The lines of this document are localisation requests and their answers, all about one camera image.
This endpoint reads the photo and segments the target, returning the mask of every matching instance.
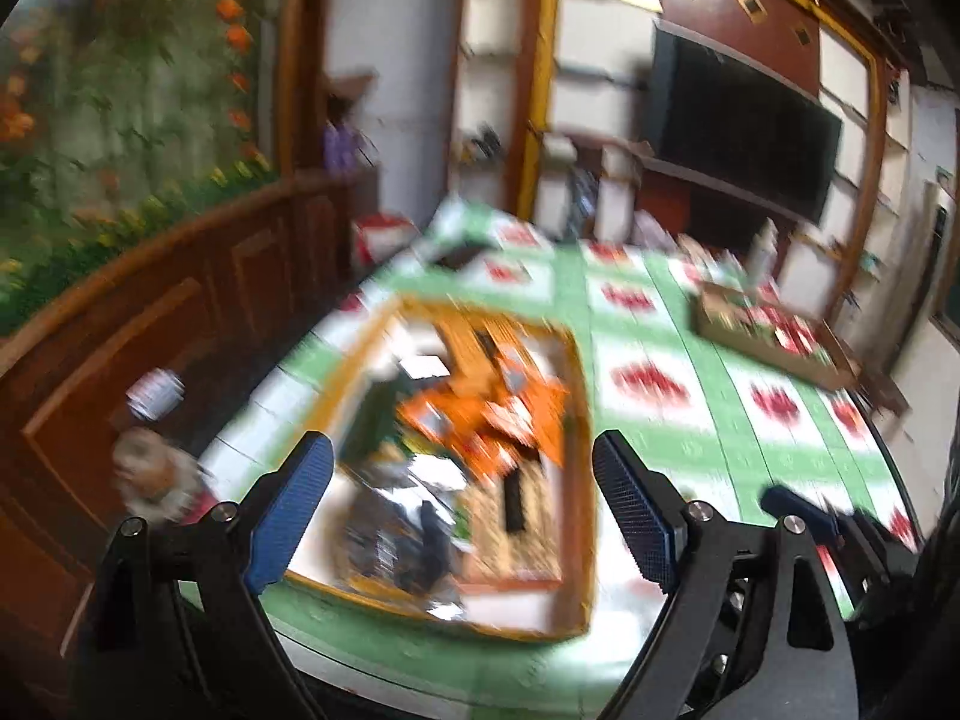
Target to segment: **metal bolt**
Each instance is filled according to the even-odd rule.
[[[210,517],[213,517],[217,522],[230,522],[236,516],[237,504],[229,501],[218,503],[213,509],[210,509]]]
[[[713,507],[709,503],[692,501],[688,504],[686,510],[690,512],[690,517],[698,522],[710,522],[713,519]]]
[[[790,531],[790,533],[799,535],[806,530],[806,523],[795,514],[787,514],[786,517],[784,517],[784,528]]]
[[[131,538],[143,532],[143,526],[146,523],[140,517],[129,517],[120,525],[120,535]]]
[[[721,676],[727,670],[727,661],[730,660],[729,656],[721,653],[712,661],[710,661],[710,668],[713,669],[713,673],[717,676]]]

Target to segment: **brown cardboard tray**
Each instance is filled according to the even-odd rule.
[[[790,352],[771,346],[769,343],[760,341],[759,338],[748,336],[746,333],[730,330],[716,322],[711,322],[704,310],[704,297],[706,295],[721,295],[723,298],[730,299],[733,295],[744,295],[739,290],[733,290],[730,287],[721,287],[719,284],[704,283],[702,292],[694,298],[693,303],[693,323],[697,333],[708,341],[722,343],[723,346],[729,346],[743,352],[755,360],[766,362],[767,365],[779,367],[787,373],[791,373],[797,378],[809,381],[827,391],[836,391],[853,386],[856,381],[856,372],[853,370],[853,364],[840,346],[840,341],[834,336],[827,322],[822,319],[815,319],[807,314],[798,314],[790,311],[781,303],[775,303],[770,300],[763,300],[750,295],[752,300],[758,306],[772,306],[784,314],[798,317],[805,320],[813,330],[823,348],[829,353],[833,360],[835,368],[827,367],[822,362],[812,360],[808,357],[791,354]]]

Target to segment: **television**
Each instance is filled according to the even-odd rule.
[[[818,223],[841,122],[819,100],[746,61],[664,28],[641,135],[654,156]]]

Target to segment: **checkered tablecloth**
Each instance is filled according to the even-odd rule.
[[[453,274],[425,268],[464,240],[497,250]],[[455,295],[488,308],[568,326],[584,365],[594,435],[617,428],[680,493],[728,519],[772,521],[757,506],[771,481],[838,509],[870,509],[912,545],[906,508],[880,447],[846,394],[828,395],[695,335],[689,293],[717,274],[626,247],[598,256],[586,244],[556,247],[536,229],[487,206],[448,199],[414,250],[365,283],[352,310],[327,317],[251,398],[202,465],[214,493],[241,499],[301,435],[301,420],[344,353],[396,293]],[[685,391],[651,406],[625,396],[618,371],[652,362]],[[781,391],[787,422],[763,408]],[[383,703],[457,717],[595,716],[623,679],[664,597],[637,572],[610,510],[599,500],[597,593],[590,631],[560,644],[448,635],[278,584],[261,600],[277,632],[325,664],[326,679]],[[829,570],[841,610],[851,605]]]

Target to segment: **bottle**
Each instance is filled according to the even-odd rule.
[[[755,290],[767,283],[776,263],[776,226],[773,220],[763,223],[754,236],[754,244],[747,257],[747,286]]]

